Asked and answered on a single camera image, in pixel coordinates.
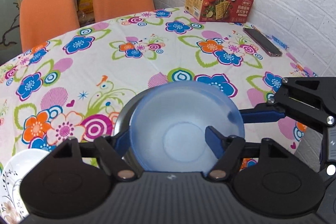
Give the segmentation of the left orange chair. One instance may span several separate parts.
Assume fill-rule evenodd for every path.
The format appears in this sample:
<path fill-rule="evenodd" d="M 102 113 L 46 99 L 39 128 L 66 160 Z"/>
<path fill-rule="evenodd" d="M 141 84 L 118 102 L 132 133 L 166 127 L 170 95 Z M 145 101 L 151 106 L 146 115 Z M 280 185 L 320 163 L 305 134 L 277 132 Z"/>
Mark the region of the left orange chair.
<path fill-rule="evenodd" d="M 19 9 L 22 51 L 80 27 L 74 0 L 23 0 Z"/>

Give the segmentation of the white plate with black floral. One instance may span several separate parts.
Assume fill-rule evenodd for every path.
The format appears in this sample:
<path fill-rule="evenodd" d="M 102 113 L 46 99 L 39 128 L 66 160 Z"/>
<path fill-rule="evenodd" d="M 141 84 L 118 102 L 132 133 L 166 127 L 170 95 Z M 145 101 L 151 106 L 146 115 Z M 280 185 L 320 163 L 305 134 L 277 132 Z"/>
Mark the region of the white plate with black floral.
<path fill-rule="evenodd" d="M 42 149 L 25 149 L 6 163 L 1 173 L 1 218 L 5 223 L 20 223 L 29 215 L 20 195 L 21 182 L 50 152 Z"/>

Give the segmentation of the stainless steel bowl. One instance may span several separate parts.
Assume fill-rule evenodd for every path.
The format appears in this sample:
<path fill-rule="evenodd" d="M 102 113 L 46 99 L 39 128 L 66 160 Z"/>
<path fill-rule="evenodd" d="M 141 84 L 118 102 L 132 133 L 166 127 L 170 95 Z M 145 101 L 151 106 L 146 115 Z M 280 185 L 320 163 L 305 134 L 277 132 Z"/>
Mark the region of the stainless steel bowl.
<path fill-rule="evenodd" d="M 143 92 L 140 92 L 139 94 L 135 95 L 120 111 L 120 114 L 118 115 L 116 124 L 114 126 L 114 136 L 117 135 L 120 132 L 124 132 L 126 130 L 130 130 L 130 120 L 131 117 L 135 111 L 135 108 L 139 104 L 140 100 L 144 96 L 146 96 L 148 93 L 153 91 L 154 88 L 149 88 L 146 89 Z M 139 163 L 137 159 L 135 158 L 135 155 L 133 151 L 131 150 L 131 143 L 130 143 L 130 148 L 127 151 L 127 153 L 124 155 L 126 161 L 129 164 L 133 164 L 135 166 L 139 166 Z"/>

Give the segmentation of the translucent blue plastic bowl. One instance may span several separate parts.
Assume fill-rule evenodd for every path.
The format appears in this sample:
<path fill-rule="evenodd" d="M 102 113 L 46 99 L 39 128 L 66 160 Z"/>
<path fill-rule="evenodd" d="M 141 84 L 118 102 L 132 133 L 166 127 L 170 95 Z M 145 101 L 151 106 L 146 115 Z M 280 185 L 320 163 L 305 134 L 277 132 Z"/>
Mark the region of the translucent blue plastic bowl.
<path fill-rule="evenodd" d="M 218 156 L 206 143 L 206 127 L 224 136 L 245 137 L 240 111 L 219 89 L 178 81 L 151 89 L 130 120 L 130 143 L 145 171 L 203 172 Z"/>

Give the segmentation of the dark smartphone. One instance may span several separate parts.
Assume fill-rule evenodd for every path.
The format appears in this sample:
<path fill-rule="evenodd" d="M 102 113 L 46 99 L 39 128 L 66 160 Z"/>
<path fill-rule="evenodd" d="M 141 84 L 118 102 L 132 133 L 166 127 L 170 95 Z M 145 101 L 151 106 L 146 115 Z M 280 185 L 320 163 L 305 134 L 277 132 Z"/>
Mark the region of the dark smartphone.
<path fill-rule="evenodd" d="M 243 28 L 243 31 L 270 57 L 281 57 L 282 52 L 258 30 Z"/>

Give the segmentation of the floral tablecloth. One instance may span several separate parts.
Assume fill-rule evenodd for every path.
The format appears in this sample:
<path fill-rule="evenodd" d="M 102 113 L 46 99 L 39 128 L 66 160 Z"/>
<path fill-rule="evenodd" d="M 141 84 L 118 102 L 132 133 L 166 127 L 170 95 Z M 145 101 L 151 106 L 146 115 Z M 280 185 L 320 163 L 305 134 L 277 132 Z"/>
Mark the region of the floral tablecloth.
<path fill-rule="evenodd" d="M 269 57 L 241 23 L 201 23 L 181 8 L 110 19 L 67 32 L 1 66 L 1 164 L 66 137 L 117 132 L 136 94 L 175 81 L 219 89 L 240 109 L 276 93 L 284 77 L 313 77 L 290 53 Z"/>

